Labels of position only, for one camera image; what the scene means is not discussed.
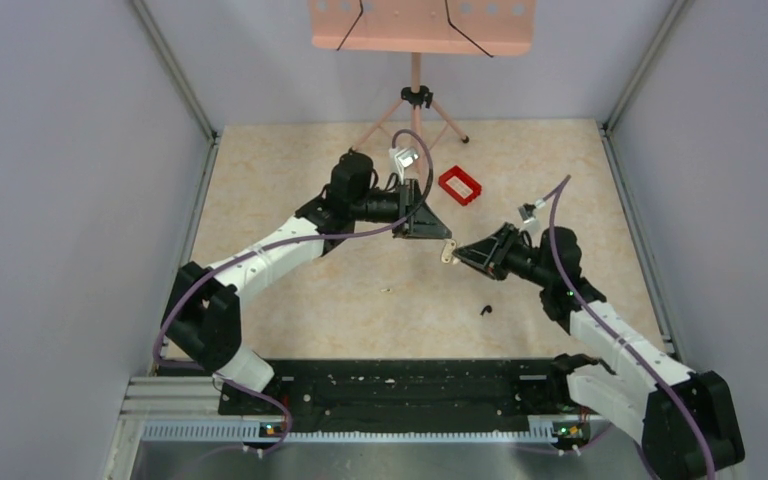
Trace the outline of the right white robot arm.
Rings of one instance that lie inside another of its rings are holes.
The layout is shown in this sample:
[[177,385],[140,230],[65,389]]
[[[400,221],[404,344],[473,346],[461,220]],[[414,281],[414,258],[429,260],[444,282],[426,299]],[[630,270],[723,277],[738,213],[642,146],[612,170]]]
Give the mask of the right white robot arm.
[[506,223],[452,256],[492,280],[515,275],[537,285],[547,317],[592,349],[554,358],[546,385],[554,409],[601,415],[635,441],[660,479],[708,477],[745,460],[726,380],[680,363],[624,321],[583,276],[571,229],[546,229],[533,245]]

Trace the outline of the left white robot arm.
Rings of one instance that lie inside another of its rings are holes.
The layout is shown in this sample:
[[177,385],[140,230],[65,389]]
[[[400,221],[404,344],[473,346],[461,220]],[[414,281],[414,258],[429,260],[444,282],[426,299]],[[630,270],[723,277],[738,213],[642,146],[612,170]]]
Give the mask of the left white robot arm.
[[189,262],[173,284],[161,336],[195,368],[243,386],[257,413],[279,404],[273,367],[244,346],[242,312],[263,290],[295,268],[323,257],[349,238],[359,222],[377,223],[397,239],[448,240],[451,230],[427,204],[428,188],[407,179],[390,190],[374,185],[365,154],[343,154],[322,192],[260,242],[212,266]]

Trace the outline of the beige earbud charging case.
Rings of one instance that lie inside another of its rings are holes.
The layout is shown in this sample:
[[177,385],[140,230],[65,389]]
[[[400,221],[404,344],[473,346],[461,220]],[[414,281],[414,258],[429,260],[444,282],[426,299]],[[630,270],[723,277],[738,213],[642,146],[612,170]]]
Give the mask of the beige earbud charging case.
[[454,251],[457,248],[457,241],[454,239],[447,239],[444,241],[443,248],[440,254],[440,261],[444,264],[452,264],[455,261]]

